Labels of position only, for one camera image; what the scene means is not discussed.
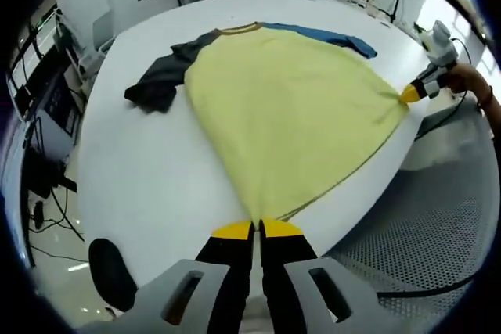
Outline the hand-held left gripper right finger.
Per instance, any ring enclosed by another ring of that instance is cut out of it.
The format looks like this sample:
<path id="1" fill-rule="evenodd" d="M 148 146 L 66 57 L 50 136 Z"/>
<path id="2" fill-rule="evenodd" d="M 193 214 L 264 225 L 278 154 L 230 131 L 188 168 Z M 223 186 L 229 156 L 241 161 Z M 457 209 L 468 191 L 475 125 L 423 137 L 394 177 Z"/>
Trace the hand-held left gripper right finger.
<path id="1" fill-rule="evenodd" d="M 382 333 L 375 291 L 331 258 L 317 257 L 302 231 L 260 220 L 262 287 L 276 333 Z"/>

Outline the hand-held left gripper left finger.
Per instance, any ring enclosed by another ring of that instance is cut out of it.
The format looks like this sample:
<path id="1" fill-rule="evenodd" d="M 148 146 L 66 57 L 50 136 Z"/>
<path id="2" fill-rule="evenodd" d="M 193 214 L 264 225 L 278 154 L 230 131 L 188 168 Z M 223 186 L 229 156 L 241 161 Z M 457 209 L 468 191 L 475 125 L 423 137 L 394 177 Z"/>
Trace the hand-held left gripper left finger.
<path id="1" fill-rule="evenodd" d="M 250 292 L 254 225 L 212 232 L 193 260 L 180 260 L 144 285 L 131 310 L 79 333 L 237 333 Z"/>

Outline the person's right hand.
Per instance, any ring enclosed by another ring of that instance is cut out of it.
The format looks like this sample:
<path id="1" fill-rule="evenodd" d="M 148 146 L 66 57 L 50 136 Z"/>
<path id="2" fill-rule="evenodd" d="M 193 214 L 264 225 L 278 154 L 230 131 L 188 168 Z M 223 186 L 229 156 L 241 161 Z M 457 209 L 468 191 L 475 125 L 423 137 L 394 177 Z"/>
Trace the person's right hand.
<path id="1" fill-rule="evenodd" d="M 457 63 L 445 74 L 445 83 L 455 93 L 472 92 L 481 106 L 491 98 L 487 81 L 468 63 Z"/>

